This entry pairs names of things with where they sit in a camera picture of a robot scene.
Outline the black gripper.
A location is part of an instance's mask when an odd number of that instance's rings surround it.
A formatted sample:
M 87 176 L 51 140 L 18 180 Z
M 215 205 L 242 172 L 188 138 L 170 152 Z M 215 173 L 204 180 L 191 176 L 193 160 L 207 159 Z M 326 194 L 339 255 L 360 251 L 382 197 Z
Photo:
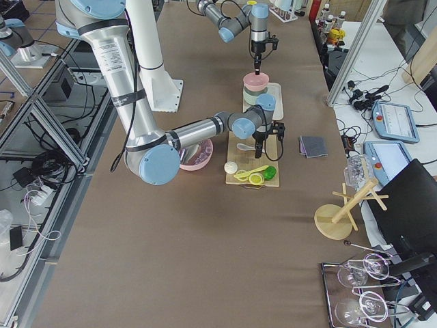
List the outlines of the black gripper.
M 261 41 L 251 40 L 251 52 L 252 54 L 254 54 L 254 70 L 256 75 L 260 74 L 260 68 L 262 64 L 262 54 L 266 51 L 266 46 L 268 44 L 272 45 L 272 49 L 269 52 L 269 54 L 271 54 L 271 52 L 277 50 L 278 43 L 279 43 L 279 39 L 275 35 L 270 35 L 270 33 L 268 33 L 267 38 L 264 40 Z
M 259 159 L 263 154 L 263 143 L 269 135 L 276 135 L 278 141 L 283 144 L 285 125 L 282 122 L 271 123 L 264 132 L 255 131 L 252 137 L 255 140 L 255 158 Z

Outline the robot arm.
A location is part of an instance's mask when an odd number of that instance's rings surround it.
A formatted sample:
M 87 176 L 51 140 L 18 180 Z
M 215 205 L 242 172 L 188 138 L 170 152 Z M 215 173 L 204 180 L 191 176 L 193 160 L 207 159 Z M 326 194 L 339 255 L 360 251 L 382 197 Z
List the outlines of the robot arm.
M 231 42 L 247 27 L 250 28 L 249 53 L 253 57 L 254 71 L 260 75 L 263 53 L 268 44 L 277 50 L 279 39 L 268 30 L 269 8 L 266 3 L 237 5 L 239 13 L 231 18 L 222 12 L 216 1 L 196 1 L 199 13 L 207 17 L 218 28 L 218 34 L 225 43 Z
M 265 154 L 270 135 L 283 138 L 270 94 L 244 112 L 220 112 L 170 131 L 157 126 L 154 112 L 178 110 L 183 82 L 165 70 L 151 1 L 57 1 L 55 9 L 58 32 L 90 45 L 126 131 L 117 159 L 142 181 L 168 183 L 180 168 L 181 149 L 227 131 L 253 138 L 256 156 Z

